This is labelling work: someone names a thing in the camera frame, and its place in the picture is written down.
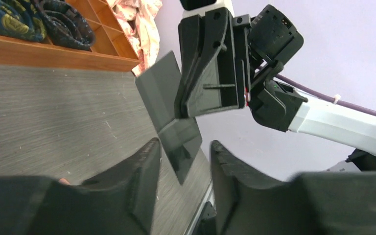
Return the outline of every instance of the screw hole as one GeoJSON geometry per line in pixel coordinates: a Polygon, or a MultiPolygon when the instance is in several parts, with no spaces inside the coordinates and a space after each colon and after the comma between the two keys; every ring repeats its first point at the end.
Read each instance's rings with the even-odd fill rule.
{"type": "Polygon", "coordinates": [[[221,43],[220,42],[214,42],[214,44],[212,46],[214,48],[217,48],[217,47],[221,46],[221,43]]]}
{"type": "Polygon", "coordinates": [[[219,12],[216,12],[214,14],[214,20],[218,20],[220,18],[221,14],[219,12]]]}

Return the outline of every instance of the black plastic housing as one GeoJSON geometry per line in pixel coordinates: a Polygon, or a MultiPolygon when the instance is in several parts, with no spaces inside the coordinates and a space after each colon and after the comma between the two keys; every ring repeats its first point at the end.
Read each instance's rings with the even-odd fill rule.
{"type": "Polygon", "coordinates": [[[304,44],[292,22],[272,5],[253,18],[251,27],[248,42],[256,61],[280,61],[285,65],[304,44]]]}
{"type": "Polygon", "coordinates": [[[182,7],[186,11],[192,11],[204,6],[212,5],[217,0],[180,0],[182,7]]]}
{"type": "Polygon", "coordinates": [[[203,17],[182,19],[178,27],[182,78],[175,99],[177,118],[245,106],[245,86],[250,83],[249,28],[250,17],[237,21],[224,7],[203,17]]]}

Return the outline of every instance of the black plastic bracket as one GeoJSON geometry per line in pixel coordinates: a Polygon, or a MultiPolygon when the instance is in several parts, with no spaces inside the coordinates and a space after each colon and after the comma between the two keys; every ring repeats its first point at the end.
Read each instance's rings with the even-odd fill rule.
{"type": "Polygon", "coordinates": [[[257,96],[252,96],[249,107],[258,124],[286,132],[302,103],[307,101],[293,87],[269,80],[257,96]]]}
{"type": "Polygon", "coordinates": [[[40,176],[0,177],[0,234],[148,235],[160,159],[154,138],[80,186],[40,176]]]}
{"type": "Polygon", "coordinates": [[[235,53],[235,32],[242,40],[238,47],[246,46],[244,29],[249,20],[244,19],[245,23],[233,23],[227,8],[182,19],[178,27],[182,79],[175,100],[177,118],[244,107],[247,47],[235,53]]]}

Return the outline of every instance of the gray wooden tabletop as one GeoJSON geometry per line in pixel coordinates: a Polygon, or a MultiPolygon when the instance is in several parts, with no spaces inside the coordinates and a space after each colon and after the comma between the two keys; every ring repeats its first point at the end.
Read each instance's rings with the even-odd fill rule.
{"type": "MultiPolygon", "coordinates": [[[[156,136],[131,73],[0,66],[0,175],[79,184],[156,136]]],[[[184,233],[209,168],[200,150],[181,186],[163,154],[152,234],[184,233]]]]}

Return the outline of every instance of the wooden shelf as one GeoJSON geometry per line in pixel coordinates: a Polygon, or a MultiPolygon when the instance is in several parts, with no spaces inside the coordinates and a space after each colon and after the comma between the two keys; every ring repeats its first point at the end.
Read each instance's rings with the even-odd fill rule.
{"type": "Polygon", "coordinates": [[[0,36],[0,64],[82,70],[130,71],[140,63],[104,0],[67,0],[88,21],[96,42],[91,51],[0,36]]]}

